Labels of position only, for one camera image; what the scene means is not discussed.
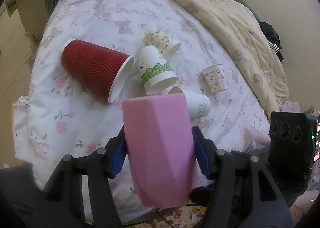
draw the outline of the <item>paper cup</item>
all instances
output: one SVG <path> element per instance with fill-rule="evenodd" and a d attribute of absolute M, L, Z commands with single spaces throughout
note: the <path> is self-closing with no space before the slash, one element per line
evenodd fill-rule
<path fill-rule="evenodd" d="M 169 60 L 180 48 L 181 42 L 165 34 L 160 29 L 149 31 L 143 39 L 146 46 L 155 46 L 160 54 Z"/>
<path fill-rule="evenodd" d="M 184 94 L 190 119 L 207 116 L 210 112 L 211 102 L 209 97 L 196 92 L 183 90 L 179 87 L 174 87 L 168 92 L 168 94 L 177 93 Z"/>
<path fill-rule="evenodd" d="M 59 55 L 61 66 L 94 94 L 112 103 L 120 94 L 134 57 L 81 40 L 69 40 Z"/>
<path fill-rule="evenodd" d="M 202 70 L 212 94 L 228 89 L 223 64 L 209 66 Z"/>
<path fill-rule="evenodd" d="M 135 55 L 135 61 L 147 95 L 168 88 L 178 79 L 168 62 L 154 46 L 139 49 Z"/>

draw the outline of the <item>metal screw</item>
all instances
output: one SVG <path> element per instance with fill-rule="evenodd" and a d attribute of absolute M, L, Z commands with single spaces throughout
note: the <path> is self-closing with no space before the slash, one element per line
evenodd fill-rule
<path fill-rule="evenodd" d="M 257 156 L 251 156 L 250 158 L 253 162 L 258 162 L 259 161 L 259 157 Z"/>
<path fill-rule="evenodd" d="M 71 155 L 65 155 L 65 156 L 63 157 L 63 161 L 65 161 L 65 162 L 69 161 L 70 159 L 72 159 L 72 156 L 71 156 Z"/>
<path fill-rule="evenodd" d="M 105 148 L 98 148 L 98 149 L 97 149 L 97 153 L 98 153 L 99 155 L 102 155 L 102 154 L 106 153 L 106 149 L 105 149 Z"/>
<path fill-rule="evenodd" d="M 222 155 L 226 154 L 226 151 L 223 149 L 217 149 L 217 154 L 222 156 Z"/>

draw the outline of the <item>bed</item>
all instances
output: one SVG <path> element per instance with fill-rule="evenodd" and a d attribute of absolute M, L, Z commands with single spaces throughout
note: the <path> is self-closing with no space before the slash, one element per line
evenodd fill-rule
<path fill-rule="evenodd" d="M 256 148 L 247 130 L 268 133 L 271 111 L 279 110 L 288 95 L 281 64 L 254 16 L 243 5 L 233 0 L 200 0 L 208 5 L 204 9 L 195 2 L 59 0 L 40 43 L 29 95 L 15 105 L 14 112 L 16 157 L 33 164 L 39 188 L 44 188 L 64 155 L 82 157 L 104 147 L 123 125 L 122 101 L 145 95 L 142 81 L 133 70 L 115 102 L 103 105 L 96 101 L 85 86 L 59 66 L 58 54 L 71 38 L 134 55 L 143 46 L 146 32 L 162 29 L 182 42 L 169 61 L 179 77 L 173 86 L 205 94 L 211 101 L 209 115 L 192 120 L 191 124 L 199 126 L 218 148 Z M 228 16 L 222 12 L 226 9 L 230 10 Z M 202 13 L 207 10 L 216 15 L 207 20 Z M 217 63 L 224 64 L 229 88 L 211 94 L 201 71 Z M 198 186 L 209 184 L 199 168 L 198 177 Z M 110 186 L 123 222 L 154 211 L 142 206 L 137 197 L 127 159 L 121 173 L 110 180 Z M 92 220 L 85 177 L 83 194 L 86 219 Z M 183 210 L 175 211 L 171 215 L 176 220 L 173 225 L 188 226 L 204 210 L 190 211 L 184 211 L 190 218 L 188 224 L 180 219 Z"/>

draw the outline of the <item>green patterned paper cup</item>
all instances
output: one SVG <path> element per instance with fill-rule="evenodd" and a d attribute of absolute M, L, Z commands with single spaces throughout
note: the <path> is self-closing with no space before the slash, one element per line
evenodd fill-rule
<path fill-rule="evenodd" d="M 174 84 L 178 77 L 154 46 L 138 50 L 135 61 L 147 95 L 162 91 Z"/>

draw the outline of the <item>white floral bedsheet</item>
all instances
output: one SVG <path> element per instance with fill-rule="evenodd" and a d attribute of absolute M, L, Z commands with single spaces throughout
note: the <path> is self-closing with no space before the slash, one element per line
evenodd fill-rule
<path fill-rule="evenodd" d="M 161 28 L 182 42 L 169 61 L 179 76 L 173 86 L 203 93 L 211 100 L 209 115 L 192 121 L 206 138 L 227 151 L 248 151 L 254 145 L 246 139 L 245 127 L 268 132 L 268 119 L 229 54 L 197 19 L 173 0 L 60 0 L 36 57 L 28 106 L 24 112 L 21 108 L 15 112 L 15 119 L 23 119 L 21 114 L 26 114 L 28 125 L 23 128 L 21 121 L 19 124 L 15 121 L 16 155 L 33 163 L 41 189 L 64 155 L 89 155 L 116 136 L 123 125 L 122 101 L 144 95 L 141 79 L 133 74 L 114 103 L 100 104 L 85 86 L 59 66 L 62 45 L 74 38 L 134 55 L 143 46 L 145 33 L 153 28 Z M 229 89 L 211 94 L 201 71 L 217 63 L 225 66 Z M 90 220 L 85 178 L 83 183 L 85 214 Z M 199 185 L 207 184 L 199 172 Z M 122 172 L 110 180 L 110 186 L 122 221 L 153 210 L 141 205 L 127 160 Z"/>

